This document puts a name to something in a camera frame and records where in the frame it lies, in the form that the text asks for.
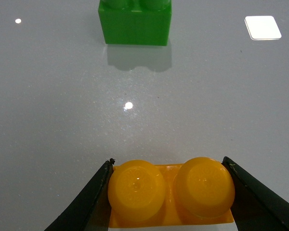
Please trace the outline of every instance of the glossy white surface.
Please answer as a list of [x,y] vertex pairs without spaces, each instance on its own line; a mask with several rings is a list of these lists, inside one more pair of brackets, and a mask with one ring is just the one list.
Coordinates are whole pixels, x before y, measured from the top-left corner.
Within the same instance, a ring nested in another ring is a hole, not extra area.
[[173,0],[163,48],[105,45],[97,7],[0,1],[0,231],[43,231],[111,157],[227,155],[289,202],[289,1]]

